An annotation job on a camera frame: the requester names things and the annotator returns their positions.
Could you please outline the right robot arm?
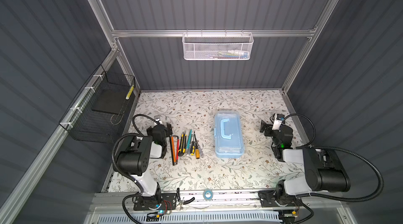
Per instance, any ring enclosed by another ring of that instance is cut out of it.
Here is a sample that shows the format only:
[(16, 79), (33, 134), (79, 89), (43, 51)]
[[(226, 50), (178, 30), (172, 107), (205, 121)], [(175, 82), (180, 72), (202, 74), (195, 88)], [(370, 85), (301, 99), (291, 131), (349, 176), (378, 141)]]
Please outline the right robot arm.
[(268, 192), (270, 200), (277, 205), (287, 206), (300, 194), (349, 191), (351, 182), (334, 150), (302, 146), (293, 149), (293, 129), (279, 120), (273, 124), (261, 121), (260, 132), (272, 138), (271, 149), (279, 162), (304, 166), (304, 176), (282, 179), (273, 191)]

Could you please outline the red handled hex key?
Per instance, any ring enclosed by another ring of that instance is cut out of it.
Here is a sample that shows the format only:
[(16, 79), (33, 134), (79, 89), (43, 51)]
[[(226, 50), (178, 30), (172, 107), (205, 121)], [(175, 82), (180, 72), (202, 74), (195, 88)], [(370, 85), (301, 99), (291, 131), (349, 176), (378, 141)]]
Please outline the red handled hex key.
[(180, 150), (180, 137), (179, 136), (176, 136), (176, 162), (175, 162), (175, 164), (177, 165), (178, 164), (178, 159), (179, 159), (179, 150)]

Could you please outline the orange handled hex key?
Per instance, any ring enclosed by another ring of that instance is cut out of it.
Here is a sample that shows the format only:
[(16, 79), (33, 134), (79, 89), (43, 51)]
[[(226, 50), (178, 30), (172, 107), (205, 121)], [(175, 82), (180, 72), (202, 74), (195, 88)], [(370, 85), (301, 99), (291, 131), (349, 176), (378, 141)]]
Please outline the orange handled hex key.
[(176, 154), (175, 154), (175, 145), (174, 145), (174, 139), (173, 135), (170, 136), (170, 146), (171, 146), (171, 156), (172, 156), (172, 165), (176, 165)]

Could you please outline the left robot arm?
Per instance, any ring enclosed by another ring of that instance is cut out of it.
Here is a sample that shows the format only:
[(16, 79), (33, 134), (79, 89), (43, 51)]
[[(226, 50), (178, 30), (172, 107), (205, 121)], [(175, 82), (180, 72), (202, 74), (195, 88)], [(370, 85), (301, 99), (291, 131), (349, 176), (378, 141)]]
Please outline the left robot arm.
[(167, 138), (172, 135), (171, 124), (157, 124), (147, 129), (147, 135), (127, 133), (113, 145), (111, 159), (114, 171), (134, 182), (139, 189), (138, 201), (149, 208), (160, 208), (161, 187), (148, 171), (151, 159), (162, 159), (167, 153)]

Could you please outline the blue plastic tool box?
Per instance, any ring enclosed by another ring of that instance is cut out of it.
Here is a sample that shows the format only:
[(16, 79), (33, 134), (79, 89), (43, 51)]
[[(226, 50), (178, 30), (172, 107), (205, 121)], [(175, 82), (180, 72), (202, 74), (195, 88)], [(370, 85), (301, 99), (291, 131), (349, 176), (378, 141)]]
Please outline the blue plastic tool box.
[(218, 111), (214, 117), (215, 153), (218, 158), (241, 158), (245, 153), (240, 114)]

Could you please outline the yellow black utility knife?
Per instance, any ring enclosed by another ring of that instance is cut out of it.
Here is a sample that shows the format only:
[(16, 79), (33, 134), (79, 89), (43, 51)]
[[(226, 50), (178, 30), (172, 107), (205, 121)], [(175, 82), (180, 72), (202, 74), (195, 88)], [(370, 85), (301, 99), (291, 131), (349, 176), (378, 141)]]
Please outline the yellow black utility knife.
[(185, 144), (186, 144), (186, 133), (184, 132), (184, 133), (181, 135), (181, 139), (180, 139), (180, 141), (179, 141), (179, 149), (178, 149), (178, 156), (179, 156), (179, 157), (184, 156), (184, 154), (185, 154), (185, 152), (186, 152), (186, 146), (185, 146)]

